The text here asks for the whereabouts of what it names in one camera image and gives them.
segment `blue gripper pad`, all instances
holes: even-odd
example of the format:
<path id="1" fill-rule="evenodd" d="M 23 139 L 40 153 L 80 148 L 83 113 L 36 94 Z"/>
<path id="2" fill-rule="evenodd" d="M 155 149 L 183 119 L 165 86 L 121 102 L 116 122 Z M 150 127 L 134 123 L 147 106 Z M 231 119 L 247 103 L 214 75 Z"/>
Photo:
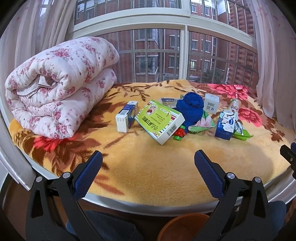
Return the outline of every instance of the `blue gripper pad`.
<path id="1" fill-rule="evenodd" d="M 91 184 L 93 183 L 96 175 L 98 174 L 103 163 L 103 156 L 99 151 L 95 151 L 92 156 L 85 163 L 79 165 L 85 165 L 80 175 L 76 178 L 73 186 L 73 196 L 76 200 L 85 197 Z"/>
<path id="2" fill-rule="evenodd" d="M 195 166 L 201 174 L 211 195 L 220 200 L 224 197 L 224 182 L 209 161 L 209 158 L 201 150 L 198 150 L 194 155 Z"/>
<path id="3" fill-rule="evenodd" d="M 291 150 L 296 154 L 296 143 L 295 142 L 293 142 L 291 144 Z"/>

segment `brown floor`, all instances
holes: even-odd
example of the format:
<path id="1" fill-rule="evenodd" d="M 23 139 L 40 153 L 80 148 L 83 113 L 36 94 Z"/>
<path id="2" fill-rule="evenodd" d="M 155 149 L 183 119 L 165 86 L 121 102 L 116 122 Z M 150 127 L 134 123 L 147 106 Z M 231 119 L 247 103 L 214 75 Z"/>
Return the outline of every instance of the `brown floor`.
<path id="1" fill-rule="evenodd" d="M 3 201 L 3 210 L 5 215 L 23 238 L 25 238 L 25 219 L 29 197 L 30 191 L 25 190 L 22 185 L 17 184 L 12 180 Z M 59 198 L 56 198 L 56 204 L 63 222 L 66 223 L 67 217 Z M 151 217 L 123 213 L 99 207 L 84 200 L 81 200 L 80 204 L 82 208 L 86 210 L 97 210 L 131 220 L 137 226 L 138 230 L 144 235 L 145 241 L 156 241 L 157 235 L 161 231 L 162 227 L 172 219 L 171 217 Z"/>

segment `orange trash can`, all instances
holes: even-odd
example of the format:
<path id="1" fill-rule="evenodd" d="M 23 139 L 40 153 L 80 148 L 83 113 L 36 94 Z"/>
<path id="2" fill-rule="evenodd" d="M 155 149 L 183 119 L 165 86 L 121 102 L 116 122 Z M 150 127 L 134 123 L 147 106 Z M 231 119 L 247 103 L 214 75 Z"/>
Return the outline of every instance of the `orange trash can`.
<path id="1" fill-rule="evenodd" d="M 208 218 L 208 215 L 202 213 L 178 216 L 162 228 L 157 241 L 191 241 Z"/>

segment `blanket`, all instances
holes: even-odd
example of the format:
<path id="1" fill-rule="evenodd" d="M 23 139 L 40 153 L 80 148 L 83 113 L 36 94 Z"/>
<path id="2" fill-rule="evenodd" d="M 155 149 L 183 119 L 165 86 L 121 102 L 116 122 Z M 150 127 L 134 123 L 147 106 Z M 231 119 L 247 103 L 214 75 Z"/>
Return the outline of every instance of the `blanket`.
<path id="1" fill-rule="evenodd" d="M 181 141 L 170 138 L 160 145 L 134 122 L 127 133 L 116 130 L 115 116 L 128 101 L 138 101 L 139 109 L 151 99 L 179 98 L 196 92 L 218 95 L 219 109 L 211 115 L 217 123 L 219 111 L 231 98 L 242 102 L 239 118 L 254 137 L 241 141 L 214 137 L 215 128 L 187 134 Z M 241 85 L 197 84 L 187 80 L 158 83 L 115 84 L 84 119 L 72 138 L 48 139 L 23 129 L 16 120 L 9 126 L 12 141 L 34 161 L 60 176 L 85 162 L 94 150 L 102 152 L 102 168 L 90 192 L 136 204 L 180 207 L 213 201 L 194 165 L 194 153 L 202 149 L 226 172 L 264 183 L 282 174 L 289 163 L 281 157 L 281 145 L 294 141 L 294 131 L 267 118 L 254 90 Z"/>
<path id="2" fill-rule="evenodd" d="M 97 37 L 70 40 L 33 56 L 5 82 L 5 97 L 14 118 L 38 135 L 72 137 L 116 82 L 107 67 L 118 59 L 114 46 Z"/>

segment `barcode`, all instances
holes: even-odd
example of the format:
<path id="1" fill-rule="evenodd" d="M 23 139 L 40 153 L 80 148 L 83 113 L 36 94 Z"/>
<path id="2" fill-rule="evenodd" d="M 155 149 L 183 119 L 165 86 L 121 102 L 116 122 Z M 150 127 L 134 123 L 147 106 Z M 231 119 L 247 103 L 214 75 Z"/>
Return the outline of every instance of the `barcode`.
<path id="1" fill-rule="evenodd" d="M 177 129 L 177 126 L 174 124 L 168 131 L 167 134 L 170 136 L 171 134 L 173 134 L 175 132 L 175 130 Z"/>
<path id="2" fill-rule="evenodd" d="M 126 115 L 129 112 L 129 110 L 122 110 L 119 114 L 120 115 Z"/>

